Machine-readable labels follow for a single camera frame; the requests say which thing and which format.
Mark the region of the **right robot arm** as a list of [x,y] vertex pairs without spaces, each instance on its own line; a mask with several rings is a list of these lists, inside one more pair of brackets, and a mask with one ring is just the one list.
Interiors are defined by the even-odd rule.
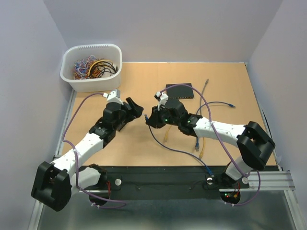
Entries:
[[231,187],[252,170],[263,170],[275,149],[274,141],[256,122],[246,125],[232,125],[210,119],[201,115],[189,113],[182,102],[172,99],[165,105],[154,106],[146,124],[153,128],[165,125],[177,126],[187,136],[196,138],[211,138],[237,147],[240,156],[230,158],[221,183]]

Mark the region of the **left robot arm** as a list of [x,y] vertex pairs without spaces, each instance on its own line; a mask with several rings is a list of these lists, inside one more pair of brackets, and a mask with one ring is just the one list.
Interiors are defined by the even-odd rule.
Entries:
[[143,107],[130,97],[123,103],[108,102],[103,115],[76,145],[64,139],[71,149],[51,163],[42,162],[36,171],[31,197],[54,211],[61,211],[71,197],[84,187],[101,189],[107,177],[98,166],[79,170],[91,156],[104,149],[127,123],[139,118]]

